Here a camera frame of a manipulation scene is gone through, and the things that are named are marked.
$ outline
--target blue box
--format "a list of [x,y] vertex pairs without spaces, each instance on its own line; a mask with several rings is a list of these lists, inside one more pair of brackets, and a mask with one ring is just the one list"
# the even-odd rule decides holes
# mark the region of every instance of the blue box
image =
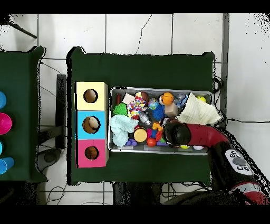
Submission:
[[[100,122],[100,127],[98,131],[94,134],[88,134],[83,129],[83,121],[87,117],[96,117]],[[105,112],[104,111],[82,111],[78,110],[78,140],[81,139],[105,139],[106,134],[106,122],[105,122]]]

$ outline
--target pink cup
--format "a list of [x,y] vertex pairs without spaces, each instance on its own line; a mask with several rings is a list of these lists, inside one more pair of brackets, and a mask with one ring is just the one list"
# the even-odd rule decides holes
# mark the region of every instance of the pink cup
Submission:
[[12,120],[9,115],[0,113],[0,135],[4,135],[9,132],[12,126]]

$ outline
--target orange ball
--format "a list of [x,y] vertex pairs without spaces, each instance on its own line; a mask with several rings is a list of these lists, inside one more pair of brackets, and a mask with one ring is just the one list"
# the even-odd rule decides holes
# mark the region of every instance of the orange ball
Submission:
[[150,147],[154,147],[157,144],[157,141],[154,138],[147,139],[147,145]]
[[170,105],[173,102],[173,95],[170,92],[165,92],[161,96],[161,100],[165,105]]

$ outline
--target yellow ball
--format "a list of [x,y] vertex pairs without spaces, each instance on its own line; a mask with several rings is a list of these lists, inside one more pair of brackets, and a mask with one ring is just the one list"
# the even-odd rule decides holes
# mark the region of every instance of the yellow ball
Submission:
[[196,98],[203,101],[203,102],[206,102],[206,99],[204,97],[202,97],[202,96],[197,96]]
[[183,150],[187,150],[189,148],[188,145],[180,145],[180,147],[183,149]]

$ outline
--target circular hole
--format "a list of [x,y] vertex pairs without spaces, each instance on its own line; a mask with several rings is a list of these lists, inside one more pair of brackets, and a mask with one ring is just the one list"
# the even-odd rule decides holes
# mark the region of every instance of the circular hole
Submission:
[[88,89],[84,92],[83,99],[85,100],[85,102],[94,103],[98,99],[98,93],[94,89]]
[[100,122],[96,117],[87,117],[82,123],[82,128],[88,134],[96,133],[100,128]]
[[96,147],[90,146],[85,149],[85,157],[89,160],[95,160],[99,156],[99,151]]

